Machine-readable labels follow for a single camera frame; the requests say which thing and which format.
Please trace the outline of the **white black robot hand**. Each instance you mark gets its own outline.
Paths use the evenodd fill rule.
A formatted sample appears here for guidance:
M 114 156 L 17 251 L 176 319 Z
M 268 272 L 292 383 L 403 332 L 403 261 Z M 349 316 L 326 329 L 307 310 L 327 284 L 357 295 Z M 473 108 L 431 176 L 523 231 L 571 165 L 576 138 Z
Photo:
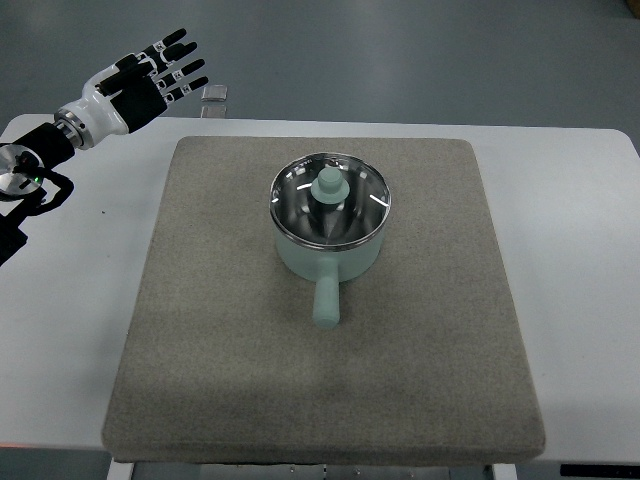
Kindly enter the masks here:
M 140 130 L 172 104 L 206 86 L 207 77 L 195 76 L 204 60 L 176 66 L 197 49 L 195 42 L 182 42 L 186 35 L 180 28 L 92 76 L 81 97 L 54 114 L 54 125 L 74 148 L 88 150 L 111 135 Z

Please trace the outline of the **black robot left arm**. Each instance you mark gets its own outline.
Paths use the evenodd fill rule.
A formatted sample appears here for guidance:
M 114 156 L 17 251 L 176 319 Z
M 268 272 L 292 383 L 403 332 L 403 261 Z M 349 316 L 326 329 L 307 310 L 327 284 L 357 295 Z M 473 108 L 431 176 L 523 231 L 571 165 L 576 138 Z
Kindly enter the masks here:
M 73 193 L 71 179 L 54 168 L 71 159 L 81 145 L 77 130 L 60 120 L 1 145 L 1 200 L 16 204 L 1 216 L 2 263 L 27 244 L 22 222 L 59 208 Z

